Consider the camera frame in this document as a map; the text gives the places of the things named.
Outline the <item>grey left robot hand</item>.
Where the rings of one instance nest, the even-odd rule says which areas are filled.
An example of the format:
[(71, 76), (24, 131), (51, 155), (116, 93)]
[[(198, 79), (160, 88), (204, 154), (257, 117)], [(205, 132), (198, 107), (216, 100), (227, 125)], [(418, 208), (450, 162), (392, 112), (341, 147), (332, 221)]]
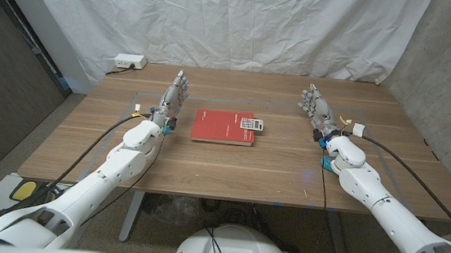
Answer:
[(169, 120), (176, 119), (187, 97), (188, 80), (181, 69), (160, 98), (160, 103), (151, 113), (150, 120), (159, 127), (165, 126)]

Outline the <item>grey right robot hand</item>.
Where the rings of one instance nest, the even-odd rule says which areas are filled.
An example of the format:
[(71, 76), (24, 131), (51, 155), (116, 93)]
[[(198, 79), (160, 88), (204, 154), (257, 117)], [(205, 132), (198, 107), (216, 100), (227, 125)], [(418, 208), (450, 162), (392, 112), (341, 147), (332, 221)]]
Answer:
[(332, 109), (314, 83), (310, 84), (309, 90), (303, 90), (298, 107), (311, 119), (315, 141), (323, 140), (327, 143), (340, 135)]

